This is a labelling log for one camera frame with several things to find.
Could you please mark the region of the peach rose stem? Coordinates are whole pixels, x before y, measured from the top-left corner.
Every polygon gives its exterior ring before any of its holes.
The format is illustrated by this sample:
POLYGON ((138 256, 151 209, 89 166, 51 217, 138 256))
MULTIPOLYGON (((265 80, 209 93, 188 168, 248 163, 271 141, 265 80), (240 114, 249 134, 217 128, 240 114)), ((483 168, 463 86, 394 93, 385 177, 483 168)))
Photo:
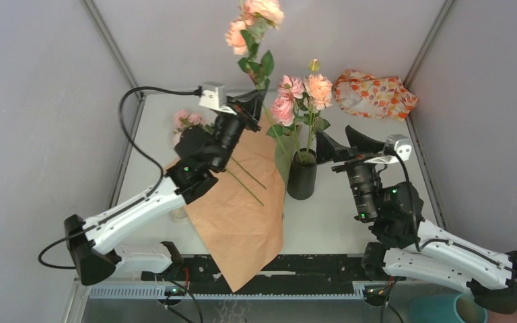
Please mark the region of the peach rose stem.
POLYGON ((315 132, 330 127, 329 121, 321 116, 321 112, 332 105, 333 83, 319 73, 319 69, 318 59, 312 59, 308 64, 311 74, 303 79, 305 94, 300 111, 302 112, 302 122, 308 127, 306 148, 300 152, 300 161, 304 165, 315 162, 315 158, 310 153, 315 132))

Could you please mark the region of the orange wrapping paper sheet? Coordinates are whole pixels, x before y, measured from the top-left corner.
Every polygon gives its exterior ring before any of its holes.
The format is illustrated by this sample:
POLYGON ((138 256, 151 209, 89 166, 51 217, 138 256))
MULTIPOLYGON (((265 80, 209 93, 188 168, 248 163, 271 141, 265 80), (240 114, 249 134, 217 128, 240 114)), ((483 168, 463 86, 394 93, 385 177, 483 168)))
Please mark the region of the orange wrapping paper sheet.
POLYGON ((218 183, 172 217, 166 240, 181 254, 208 253, 231 292, 237 292, 280 253, 285 183, 275 164, 277 144, 266 132, 246 131, 218 183))

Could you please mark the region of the pink flower bouquet green wrap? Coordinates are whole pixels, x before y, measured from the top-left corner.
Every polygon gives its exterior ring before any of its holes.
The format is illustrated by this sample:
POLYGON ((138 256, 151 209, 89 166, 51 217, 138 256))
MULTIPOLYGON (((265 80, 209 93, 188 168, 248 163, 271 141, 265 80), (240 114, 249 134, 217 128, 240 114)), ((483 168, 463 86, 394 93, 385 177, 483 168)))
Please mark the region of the pink flower bouquet green wrap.
MULTIPOLYGON (((176 129, 173 130, 173 146, 177 146, 182 139, 183 132, 187 130, 187 128, 191 127, 199 127, 203 129, 206 133, 209 133, 212 135, 214 133, 214 124, 208 123, 204 116, 199 112, 188 112, 187 110, 180 110, 175 113, 174 115, 174 124, 176 126, 176 129)), ((233 173, 229 168, 226 168, 226 172, 240 185, 242 186, 245 191, 250 194, 253 199, 261 206, 265 206, 264 202, 260 200, 260 198, 253 193, 245 183, 235 174, 233 173)))

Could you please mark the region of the black conical vase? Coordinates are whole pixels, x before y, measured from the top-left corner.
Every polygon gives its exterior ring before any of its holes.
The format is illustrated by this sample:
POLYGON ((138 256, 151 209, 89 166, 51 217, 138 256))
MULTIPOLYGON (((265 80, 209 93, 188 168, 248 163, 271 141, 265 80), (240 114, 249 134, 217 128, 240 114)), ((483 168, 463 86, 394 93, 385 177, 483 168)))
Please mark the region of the black conical vase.
POLYGON ((316 152, 302 148, 291 160, 287 193, 293 199, 303 201, 309 199, 315 189, 317 173, 316 152))

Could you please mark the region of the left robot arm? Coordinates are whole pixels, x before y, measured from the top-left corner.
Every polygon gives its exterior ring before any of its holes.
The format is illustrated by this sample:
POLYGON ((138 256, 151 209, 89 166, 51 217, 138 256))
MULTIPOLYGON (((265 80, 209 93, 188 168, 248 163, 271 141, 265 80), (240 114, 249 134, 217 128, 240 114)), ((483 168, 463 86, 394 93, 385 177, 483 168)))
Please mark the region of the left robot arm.
POLYGON ((123 240, 159 216, 204 196, 224 172, 245 130, 258 132, 267 91, 255 89, 228 96, 218 83, 205 83, 189 93, 199 106, 216 113, 211 132, 200 126, 187 127, 174 150, 178 161, 164 169, 154 158, 132 144, 160 171, 158 181, 129 200, 98 215, 72 215, 64 221, 67 249, 85 286, 98 284, 117 271, 142 271, 178 279, 183 258, 172 242, 129 250, 123 240))

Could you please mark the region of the peach pink flower stem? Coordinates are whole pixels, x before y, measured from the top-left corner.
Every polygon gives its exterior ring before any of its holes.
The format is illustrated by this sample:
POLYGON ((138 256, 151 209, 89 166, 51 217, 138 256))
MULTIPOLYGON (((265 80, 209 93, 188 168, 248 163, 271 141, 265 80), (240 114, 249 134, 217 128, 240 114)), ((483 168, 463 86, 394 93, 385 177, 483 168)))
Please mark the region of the peach pink flower stem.
POLYGON ((226 42, 235 55, 239 55, 238 66, 252 81, 255 89, 270 87, 270 76, 275 62, 271 51, 261 57, 259 48, 270 29, 277 29, 285 14, 278 1, 241 1, 240 15, 230 23, 225 35, 226 42))

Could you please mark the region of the orange floral cloth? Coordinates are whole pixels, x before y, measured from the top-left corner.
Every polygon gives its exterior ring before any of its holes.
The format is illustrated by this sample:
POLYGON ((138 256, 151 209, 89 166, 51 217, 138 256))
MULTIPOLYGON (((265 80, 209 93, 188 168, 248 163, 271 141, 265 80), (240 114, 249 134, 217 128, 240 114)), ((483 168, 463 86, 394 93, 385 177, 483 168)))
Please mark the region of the orange floral cloth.
POLYGON ((418 102, 399 77, 377 77, 353 69, 345 70, 333 89, 342 111, 364 118, 404 120, 418 102))

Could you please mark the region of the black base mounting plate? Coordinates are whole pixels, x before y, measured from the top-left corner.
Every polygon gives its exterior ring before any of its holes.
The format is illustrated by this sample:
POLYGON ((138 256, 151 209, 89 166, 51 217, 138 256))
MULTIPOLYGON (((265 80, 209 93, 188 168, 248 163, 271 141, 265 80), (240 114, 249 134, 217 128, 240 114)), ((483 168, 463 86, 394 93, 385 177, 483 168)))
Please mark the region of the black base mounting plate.
POLYGON ((353 284, 387 281, 376 272, 367 275, 362 257, 354 254, 279 255, 236 292, 210 255, 185 256, 182 266, 161 273, 142 272, 142 281, 172 279, 187 282, 196 294, 210 295, 338 295, 353 293, 353 284))

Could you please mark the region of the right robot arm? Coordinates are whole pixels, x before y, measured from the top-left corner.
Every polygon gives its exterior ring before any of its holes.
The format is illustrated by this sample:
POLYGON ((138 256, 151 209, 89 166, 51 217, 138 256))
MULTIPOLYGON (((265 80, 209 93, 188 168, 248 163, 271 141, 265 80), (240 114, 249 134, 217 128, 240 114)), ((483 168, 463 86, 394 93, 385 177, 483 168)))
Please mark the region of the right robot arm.
POLYGON ((380 174, 393 164, 404 165, 413 144, 404 135, 385 141, 346 127, 342 145, 324 131, 316 133, 317 162, 332 162, 345 173, 353 193, 356 219, 369 226, 376 241, 362 258, 363 274, 419 279, 470 295, 486 310, 513 314, 517 310, 517 251, 482 248, 443 229, 422 215, 424 206, 409 179, 385 187, 380 174))

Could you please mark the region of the teal cup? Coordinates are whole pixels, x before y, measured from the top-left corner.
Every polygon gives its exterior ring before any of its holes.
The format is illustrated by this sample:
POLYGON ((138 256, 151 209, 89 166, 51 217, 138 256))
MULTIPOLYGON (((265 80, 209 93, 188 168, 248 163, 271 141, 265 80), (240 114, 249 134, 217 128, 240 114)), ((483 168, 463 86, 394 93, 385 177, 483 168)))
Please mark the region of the teal cup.
POLYGON ((488 320, 487 310, 470 295, 441 294, 414 299, 409 306, 412 322, 480 322, 488 320))

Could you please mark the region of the pink rose stem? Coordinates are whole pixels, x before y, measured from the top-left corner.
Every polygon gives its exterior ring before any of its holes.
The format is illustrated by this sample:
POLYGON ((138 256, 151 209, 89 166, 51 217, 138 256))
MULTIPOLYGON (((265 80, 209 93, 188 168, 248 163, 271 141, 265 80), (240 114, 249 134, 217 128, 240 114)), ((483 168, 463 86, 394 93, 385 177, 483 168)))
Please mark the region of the pink rose stem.
POLYGON ((298 138, 298 101, 303 99, 304 84, 299 77, 283 75, 277 86, 277 97, 266 111, 270 124, 268 136, 280 143, 281 138, 290 136, 294 140, 294 151, 300 150, 298 138))

